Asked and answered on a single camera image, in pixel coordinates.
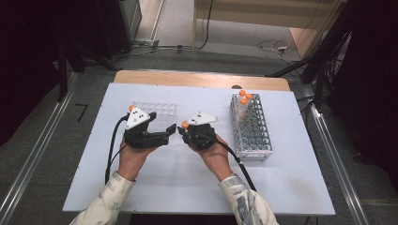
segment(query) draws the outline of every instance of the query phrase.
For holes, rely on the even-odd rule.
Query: white table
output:
[[[81,211],[104,186],[112,132],[133,101],[176,103],[177,125],[199,111],[219,116],[212,124],[233,146],[229,104],[237,90],[111,83],[74,176],[64,211]],[[328,190],[292,92],[250,90],[259,94],[274,150],[266,162],[245,165],[258,190],[277,215],[334,215]],[[121,141],[123,126],[115,140]],[[230,163],[244,180],[240,168]],[[111,171],[116,170],[115,160]],[[231,214],[215,176],[179,134],[152,153],[137,179],[124,212],[172,214]]]

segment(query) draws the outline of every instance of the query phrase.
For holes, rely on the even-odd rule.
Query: white shirt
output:
[[[99,196],[70,225],[115,224],[120,208],[135,183],[114,172]],[[219,187],[231,204],[237,224],[278,224],[267,201],[249,189],[236,174],[222,180]]]

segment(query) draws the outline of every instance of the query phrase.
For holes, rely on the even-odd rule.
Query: sleeve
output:
[[[222,180],[219,187],[231,204],[238,224],[278,224],[267,201],[249,189],[236,174],[233,173]]]
[[[129,197],[135,182],[126,180],[114,172],[99,196],[70,223],[115,224],[124,201]]]

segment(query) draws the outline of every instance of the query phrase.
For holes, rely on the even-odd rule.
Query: person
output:
[[[227,144],[220,136],[217,139]],[[136,183],[139,171],[147,156],[156,148],[133,149],[124,141],[120,144],[119,168],[114,172],[103,191],[85,210],[70,223],[79,224],[115,224],[123,202],[128,198]],[[237,224],[278,224],[267,201],[257,192],[249,189],[232,171],[228,152],[218,143],[199,154],[206,166],[220,181],[219,187],[231,204]]]

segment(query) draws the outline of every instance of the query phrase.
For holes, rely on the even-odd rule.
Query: orange cap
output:
[[[248,100],[246,100],[245,98],[240,100],[240,104],[246,105],[246,103],[248,103]]]
[[[182,121],[181,126],[182,126],[182,128],[186,129],[186,128],[188,128],[189,124],[186,120],[184,120],[184,121]]]
[[[245,90],[240,90],[240,91],[239,91],[239,95],[240,95],[241,97],[244,97],[244,96],[246,95]]]

